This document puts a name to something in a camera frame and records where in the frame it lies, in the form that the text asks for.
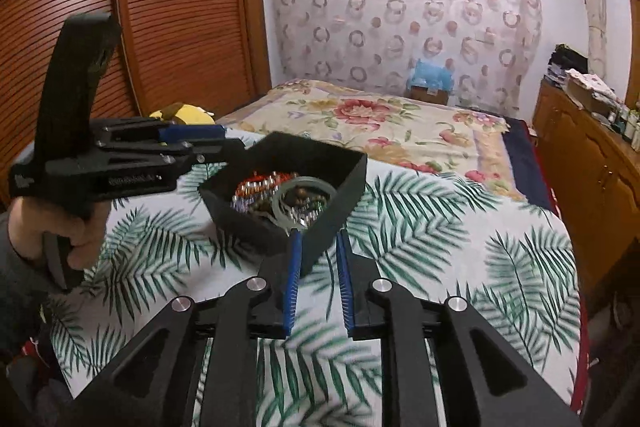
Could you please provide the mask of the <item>left hand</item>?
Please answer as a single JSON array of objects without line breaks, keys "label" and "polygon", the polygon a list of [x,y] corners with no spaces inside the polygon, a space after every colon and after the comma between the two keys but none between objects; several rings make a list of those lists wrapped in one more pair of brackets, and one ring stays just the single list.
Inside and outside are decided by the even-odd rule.
[{"label": "left hand", "polygon": [[9,240],[22,258],[41,261],[43,234],[65,237],[72,245],[67,257],[70,269],[89,269],[99,258],[110,213],[110,202],[97,202],[92,206],[90,217],[84,220],[42,199],[19,197],[9,210]]}]

